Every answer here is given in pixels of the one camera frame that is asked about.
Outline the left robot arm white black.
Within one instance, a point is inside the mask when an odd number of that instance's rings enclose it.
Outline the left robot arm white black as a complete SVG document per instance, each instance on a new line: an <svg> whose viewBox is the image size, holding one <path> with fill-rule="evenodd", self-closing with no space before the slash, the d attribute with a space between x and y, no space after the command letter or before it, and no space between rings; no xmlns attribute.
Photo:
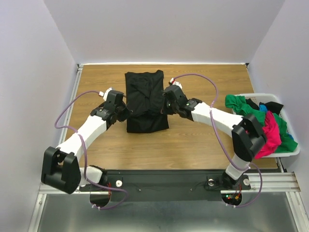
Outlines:
<svg viewBox="0 0 309 232"><path fill-rule="evenodd" d="M100 167L81 168L79 160L87 159L87 149L116 121L123 122L130 111L123 101L120 91L107 89L98 92L104 102L91 111L84 124L74 129L73 135L56 147L48 147L43 155L41 181L67 194L72 194L82 186L91 184L96 190L107 186L107 178Z"/></svg>

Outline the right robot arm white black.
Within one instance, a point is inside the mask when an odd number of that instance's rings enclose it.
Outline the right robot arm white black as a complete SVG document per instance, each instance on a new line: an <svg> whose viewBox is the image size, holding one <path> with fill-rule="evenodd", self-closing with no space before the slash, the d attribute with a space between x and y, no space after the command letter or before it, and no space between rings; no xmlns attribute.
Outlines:
<svg viewBox="0 0 309 232"><path fill-rule="evenodd" d="M199 99L188 99L181 87L171 85L163 91L163 112L178 114L182 118L212 126L216 136L222 131L232 138L234 156L227 157L230 164L222 175L222 183L232 189L267 142L267 137L257 118L239 116L210 107Z"/></svg>

